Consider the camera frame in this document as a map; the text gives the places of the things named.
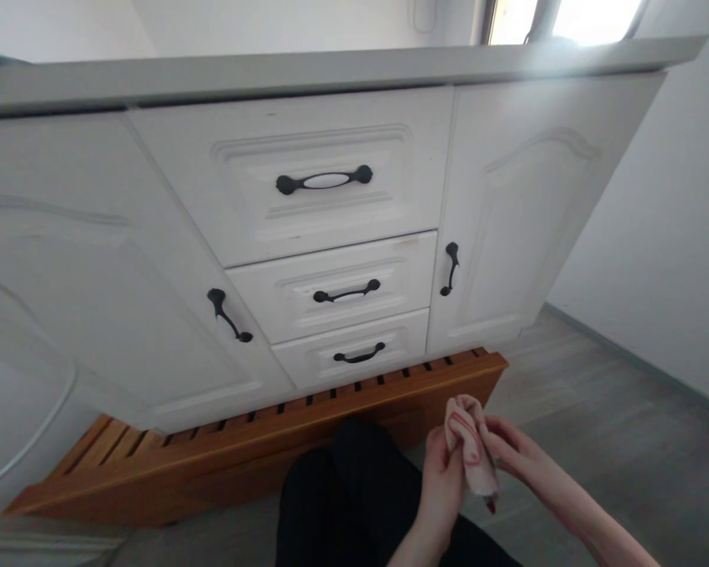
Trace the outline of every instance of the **pink cloth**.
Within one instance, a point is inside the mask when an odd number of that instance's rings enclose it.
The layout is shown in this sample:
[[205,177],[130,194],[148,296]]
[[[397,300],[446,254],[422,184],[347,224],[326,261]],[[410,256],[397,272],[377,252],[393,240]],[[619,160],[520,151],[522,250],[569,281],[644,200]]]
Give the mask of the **pink cloth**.
[[499,479],[488,452],[488,444],[484,441],[488,439],[489,433],[481,403],[468,395],[449,398],[444,430],[450,452],[462,440],[462,460],[467,484],[474,494],[483,496],[488,509],[495,513]]

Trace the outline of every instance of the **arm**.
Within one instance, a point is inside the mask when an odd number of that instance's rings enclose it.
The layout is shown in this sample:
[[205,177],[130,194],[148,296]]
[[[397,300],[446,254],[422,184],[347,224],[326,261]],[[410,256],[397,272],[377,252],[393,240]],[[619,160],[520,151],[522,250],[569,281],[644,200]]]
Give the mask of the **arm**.
[[418,515],[396,548],[388,567],[435,567],[449,547],[462,504],[462,452],[449,454],[443,427],[425,441],[423,488]]
[[499,467],[527,484],[602,567],[659,567],[648,552],[532,439],[504,417],[486,416]]

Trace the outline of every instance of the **red pattern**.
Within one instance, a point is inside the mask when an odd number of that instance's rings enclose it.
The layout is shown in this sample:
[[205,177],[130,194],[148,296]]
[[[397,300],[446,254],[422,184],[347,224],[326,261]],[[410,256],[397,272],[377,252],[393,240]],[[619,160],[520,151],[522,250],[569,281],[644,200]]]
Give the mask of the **red pattern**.
[[[470,432],[471,436],[473,437],[473,441],[476,443],[476,447],[478,448],[479,451],[483,450],[483,442],[481,441],[481,436],[478,435],[478,431],[476,430],[474,425],[470,425],[467,420],[461,416],[459,413],[456,411],[453,411],[451,415],[449,416],[449,425],[451,431],[455,434],[457,437],[461,437],[459,433],[457,433],[456,429],[452,427],[451,422],[452,421],[457,421],[461,426],[463,426],[467,431]],[[475,452],[471,452],[470,455],[468,455],[469,458],[465,459],[465,466],[481,466],[481,456]]]

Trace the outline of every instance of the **window frame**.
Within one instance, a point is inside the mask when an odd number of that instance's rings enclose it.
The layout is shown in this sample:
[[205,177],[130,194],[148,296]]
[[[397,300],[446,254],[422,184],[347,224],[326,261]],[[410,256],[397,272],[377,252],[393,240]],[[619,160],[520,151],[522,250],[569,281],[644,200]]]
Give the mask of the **window frame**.
[[[554,22],[557,19],[559,5],[562,0],[538,0],[536,2],[536,10],[533,13],[533,22],[525,35],[524,43],[534,43],[551,39],[551,32],[554,29]],[[481,45],[489,45],[491,33],[494,28],[494,19],[496,18],[496,8],[499,0],[486,0],[483,14],[483,24],[481,26]],[[636,13],[630,22],[628,31],[622,37],[621,41],[631,39],[635,36],[640,22],[646,12],[648,0],[640,0]]]

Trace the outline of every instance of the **drawer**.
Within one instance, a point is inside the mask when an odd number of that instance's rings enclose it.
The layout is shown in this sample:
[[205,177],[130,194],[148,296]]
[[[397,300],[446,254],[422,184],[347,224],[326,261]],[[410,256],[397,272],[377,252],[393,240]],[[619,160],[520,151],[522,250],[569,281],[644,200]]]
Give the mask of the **drawer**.
[[436,231],[226,273],[271,343],[427,307]]
[[434,87],[128,116],[232,267],[438,228],[452,96]]
[[272,346],[298,388],[340,385],[400,369],[425,354],[428,309]]

